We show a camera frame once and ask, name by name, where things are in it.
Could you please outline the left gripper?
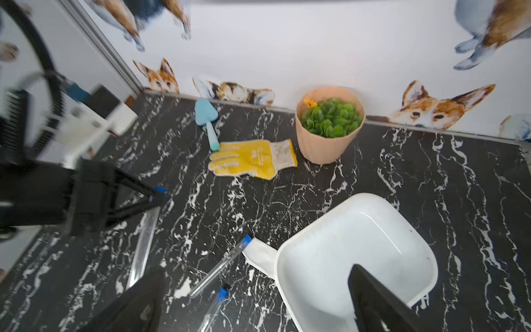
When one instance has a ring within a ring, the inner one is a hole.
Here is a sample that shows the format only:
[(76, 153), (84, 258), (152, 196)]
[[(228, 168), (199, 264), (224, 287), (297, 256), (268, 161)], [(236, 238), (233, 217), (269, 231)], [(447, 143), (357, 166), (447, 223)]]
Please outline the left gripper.
[[(142, 195), (120, 206), (120, 189)], [(99, 232), (154, 208), (166, 189), (152, 187), (111, 165), (82, 160), (76, 170), (52, 163), (1, 166), (1, 225), (60, 225), (70, 236)]]

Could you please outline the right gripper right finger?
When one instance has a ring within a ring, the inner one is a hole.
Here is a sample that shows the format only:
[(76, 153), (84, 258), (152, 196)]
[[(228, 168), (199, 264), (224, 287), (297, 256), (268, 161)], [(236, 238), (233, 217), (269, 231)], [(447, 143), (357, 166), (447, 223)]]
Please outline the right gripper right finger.
[(359, 331), (423, 330), (412, 310), (361, 265), (353, 265), (348, 288)]

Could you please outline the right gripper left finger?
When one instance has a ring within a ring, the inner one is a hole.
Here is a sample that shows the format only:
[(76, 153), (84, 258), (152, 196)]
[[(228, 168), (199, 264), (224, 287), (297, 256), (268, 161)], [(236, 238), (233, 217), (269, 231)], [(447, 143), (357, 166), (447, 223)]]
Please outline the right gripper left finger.
[(80, 330), (157, 331), (167, 286), (164, 268), (152, 268)]

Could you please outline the test tube blue cap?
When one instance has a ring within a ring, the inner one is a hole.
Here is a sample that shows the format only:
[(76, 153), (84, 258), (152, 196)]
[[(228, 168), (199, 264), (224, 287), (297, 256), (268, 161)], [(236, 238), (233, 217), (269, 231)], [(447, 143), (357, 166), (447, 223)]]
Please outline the test tube blue cap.
[(191, 289), (189, 296), (195, 298), (200, 295), (215, 279), (239, 257), (253, 239), (246, 235), (194, 288)]
[(164, 188), (154, 187), (154, 189), (156, 195), (151, 196), (149, 202), (155, 203), (155, 206), (144, 212), (140, 221), (138, 243), (132, 260), (126, 289), (130, 289), (145, 273), (149, 251), (166, 193), (166, 189)]
[(217, 296), (214, 298), (210, 308), (205, 314), (203, 321), (198, 329), (198, 332), (206, 332), (213, 325), (215, 318), (220, 312), (224, 302), (227, 300), (231, 286), (224, 284), (218, 291)]

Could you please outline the white rectangular tray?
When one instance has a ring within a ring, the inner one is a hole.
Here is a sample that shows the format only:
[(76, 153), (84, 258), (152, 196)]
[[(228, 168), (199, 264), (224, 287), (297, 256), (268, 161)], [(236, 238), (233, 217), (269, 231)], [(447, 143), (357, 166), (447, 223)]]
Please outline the white rectangular tray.
[(359, 264), (408, 307), (436, 285), (430, 246), (380, 196), (356, 194), (284, 242), (275, 282), (298, 331), (356, 331), (348, 277)]

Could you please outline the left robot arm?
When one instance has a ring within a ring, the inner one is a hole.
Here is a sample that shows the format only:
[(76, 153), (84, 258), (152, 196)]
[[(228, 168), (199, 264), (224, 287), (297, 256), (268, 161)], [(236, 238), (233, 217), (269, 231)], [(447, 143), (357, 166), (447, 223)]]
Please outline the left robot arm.
[(60, 73), (22, 7), (3, 1), (41, 69), (6, 91), (1, 117), (1, 227), (61, 225), (68, 236), (100, 232), (142, 215), (159, 218), (163, 188), (94, 160), (109, 134), (124, 134), (137, 114), (110, 91), (88, 93)]

